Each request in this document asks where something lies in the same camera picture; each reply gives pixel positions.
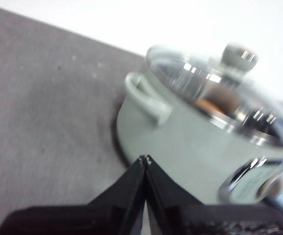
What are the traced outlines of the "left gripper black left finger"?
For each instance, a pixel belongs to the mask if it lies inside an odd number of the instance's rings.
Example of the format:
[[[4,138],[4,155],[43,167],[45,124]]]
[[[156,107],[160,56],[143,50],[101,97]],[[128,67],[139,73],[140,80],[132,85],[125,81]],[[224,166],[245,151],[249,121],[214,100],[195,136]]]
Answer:
[[[141,156],[88,204],[14,211],[0,225],[0,235],[129,235],[142,224],[146,169]]]

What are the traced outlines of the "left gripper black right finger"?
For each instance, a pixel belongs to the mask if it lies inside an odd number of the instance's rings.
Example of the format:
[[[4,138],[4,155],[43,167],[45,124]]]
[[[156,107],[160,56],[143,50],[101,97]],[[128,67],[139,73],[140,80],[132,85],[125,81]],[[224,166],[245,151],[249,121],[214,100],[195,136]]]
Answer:
[[[206,205],[145,157],[146,202],[163,235],[283,235],[283,213],[267,206]]]

